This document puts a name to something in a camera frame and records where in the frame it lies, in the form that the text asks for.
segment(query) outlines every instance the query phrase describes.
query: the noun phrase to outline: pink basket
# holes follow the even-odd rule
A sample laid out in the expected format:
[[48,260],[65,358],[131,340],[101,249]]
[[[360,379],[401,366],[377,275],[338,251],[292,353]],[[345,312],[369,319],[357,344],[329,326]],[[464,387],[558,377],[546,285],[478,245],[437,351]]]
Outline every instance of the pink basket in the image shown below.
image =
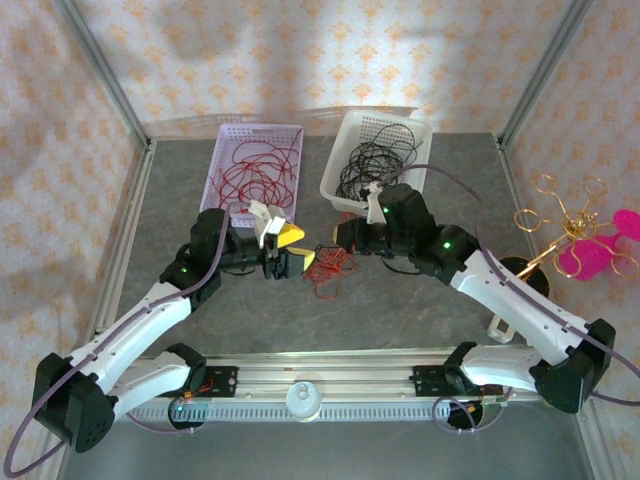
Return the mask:
[[[231,197],[225,195],[223,173],[232,168],[238,160],[275,150],[275,153],[282,157],[287,157],[288,154],[287,158],[292,165],[291,173],[284,174],[282,182],[288,190],[293,192],[293,201],[291,202],[289,198],[287,205],[283,207],[287,221],[293,223],[298,201],[303,136],[304,130],[299,125],[261,123],[226,123],[221,125],[216,146],[213,150],[213,158],[211,159],[204,194],[200,202],[200,211],[202,212],[207,208],[226,208],[229,203],[238,201],[239,199],[235,195]],[[283,175],[269,165],[260,168],[260,173],[274,181]],[[253,228],[253,215],[243,212],[232,213],[231,224],[234,227]]]

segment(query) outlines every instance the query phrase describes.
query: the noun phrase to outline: gold wire sculpture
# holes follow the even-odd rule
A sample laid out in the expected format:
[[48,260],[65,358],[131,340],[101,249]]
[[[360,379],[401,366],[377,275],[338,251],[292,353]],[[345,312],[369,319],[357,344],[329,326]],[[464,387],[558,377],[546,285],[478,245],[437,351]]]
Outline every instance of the gold wire sculpture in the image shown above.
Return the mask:
[[[590,175],[584,177],[584,180],[582,181],[582,188],[585,192],[587,192],[588,196],[587,201],[581,210],[568,210],[565,207],[564,202],[557,194],[557,182],[556,178],[553,175],[534,175],[531,178],[531,185],[537,192],[543,195],[551,195],[558,201],[558,204],[562,209],[562,218],[560,220],[540,218],[538,212],[536,212],[535,210],[532,210],[530,208],[522,208],[518,210],[513,216],[513,220],[515,221],[518,228],[524,230],[525,232],[535,232],[536,230],[540,229],[542,225],[549,223],[553,225],[559,225],[560,227],[562,227],[564,233],[553,242],[551,242],[549,244],[549,247],[544,252],[531,260],[527,264],[527,268],[520,272],[520,274],[518,274],[518,277],[522,278],[523,276],[527,275],[548,258],[552,259],[553,266],[561,275],[564,275],[568,278],[580,275],[580,273],[582,272],[582,261],[575,253],[576,242],[580,240],[590,240],[598,246],[606,249],[611,254],[611,268],[617,275],[620,275],[622,277],[635,277],[638,273],[640,273],[640,266],[631,255],[624,252],[617,252],[609,247],[609,245],[604,244],[598,238],[596,238],[596,235],[603,235],[603,233],[600,231],[601,229],[614,226],[611,222],[596,223],[598,212],[592,212],[588,210],[589,207],[592,207],[598,199],[602,198],[607,193],[607,184],[601,178]],[[560,265],[560,255],[562,255],[567,250],[569,250],[569,253],[577,262],[578,268],[575,272],[569,273],[565,271],[565,269]],[[624,259],[627,262],[630,262],[631,265],[634,265],[636,270],[635,273],[629,275],[628,273],[623,273],[622,271],[620,271],[620,269],[616,265],[616,262],[620,259]]]

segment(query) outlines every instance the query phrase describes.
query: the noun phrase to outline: pink object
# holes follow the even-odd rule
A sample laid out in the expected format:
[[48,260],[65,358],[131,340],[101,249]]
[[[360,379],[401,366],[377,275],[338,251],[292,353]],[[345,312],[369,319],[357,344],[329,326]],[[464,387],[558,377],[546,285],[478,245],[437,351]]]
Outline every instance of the pink object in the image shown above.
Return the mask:
[[622,235],[640,242],[640,213],[627,209],[618,210],[613,214],[613,224]]
[[[640,242],[640,214],[633,210],[621,209],[613,215],[613,224],[618,229],[615,235],[596,235],[594,238],[605,244],[614,252],[616,251],[616,241],[620,237],[627,237],[636,242]],[[613,255],[602,245],[593,240],[578,240],[573,247],[562,252],[558,261],[566,273],[572,275],[573,272],[580,272],[572,277],[576,280],[586,282],[595,275],[611,265]]]
[[[611,250],[615,251],[616,240],[620,237],[619,233],[615,235],[596,235],[594,238],[600,243],[605,244]],[[591,280],[595,275],[611,265],[613,255],[609,250],[593,240],[578,240],[573,247],[573,253],[580,259],[580,263],[571,254],[571,248],[567,248],[558,257],[562,269],[572,275],[574,272],[580,272],[573,276],[576,280],[586,282]]]

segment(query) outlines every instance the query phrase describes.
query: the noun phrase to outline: tangled black wire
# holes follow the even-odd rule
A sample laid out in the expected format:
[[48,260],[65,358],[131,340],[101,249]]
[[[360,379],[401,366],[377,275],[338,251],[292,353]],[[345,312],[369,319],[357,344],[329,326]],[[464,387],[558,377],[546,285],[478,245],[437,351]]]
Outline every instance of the tangled black wire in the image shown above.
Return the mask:
[[[395,140],[390,145],[376,143],[387,128],[404,128],[411,135],[411,141]],[[336,196],[360,201],[360,191],[371,182],[382,180],[400,168],[411,165],[418,156],[418,147],[413,132],[406,125],[394,123],[386,125],[376,134],[373,140],[362,142],[349,157],[349,161],[340,172],[340,183],[336,188]],[[395,185],[394,179],[387,186]]]

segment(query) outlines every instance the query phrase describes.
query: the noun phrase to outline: white bracket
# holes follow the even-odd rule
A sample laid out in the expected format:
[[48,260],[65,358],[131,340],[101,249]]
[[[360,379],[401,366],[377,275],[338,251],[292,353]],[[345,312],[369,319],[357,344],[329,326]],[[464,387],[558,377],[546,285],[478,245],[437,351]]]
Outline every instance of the white bracket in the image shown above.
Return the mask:
[[540,354],[531,347],[478,345],[464,356],[460,369],[475,385],[502,385],[535,392],[529,369],[540,360]]
[[115,420],[127,412],[166,392],[181,389],[191,367],[175,353],[163,352],[139,367],[128,369],[116,383],[110,396],[118,398],[113,407]]
[[286,215],[282,208],[276,205],[265,205],[251,200],[249,213],[256,218],[254,231],[260,248],[264,248],[264,237],[267,234],[277,235],[286,223]]
[[[87,355],[91,355],[111,333],[120,328],[120,325],[138,310],[148,308],[149,304],[156,300],[177,292],[180,292],[180,289],[168,282],[156,282],[149,290],[149,293],[136,306],[125,313],[120,320],[93,341],[71,352],[73,357],[71,365],[77,365]],[[82,369],[82,373],[85,375],[94,373],[97,376],[96,383],[98,386],[102,388],[103,392],[108,392],[129,365],[142,355],[158,337],[190,314],[191,302],[184,297],[174,298],[153,310],[145,312],[124,330],[120,331],[109,346],[100,352],[98,358],[93,362],[89,362]]]
[[378,182],[371,182],[366,187],[369,190],[369,195],[367,195],[367,223],[369,225],[374,223],[387,223],[384,218],[384,212],[382,211],[382,207],[380,207],[380,202],[378,201],[378,197],[380,196],[380,192],[382,192],[382,187],[378,186]]
[[474,252],[465,262],[467,267],[457,272],[451,286],[503,318],[522,335],[528,345],[533,346],[550,365],[557,365],[567,358],[567,347],[577,348],[582,338],[556,323],[537,306],[525,300],[514,290],[525,292],[538,305],[553,311],[567,325],[587,333],[586,320],[568,312],[545,298],[525,282],[509,272],[491,253],[506,281],[494,272],[480,250]]

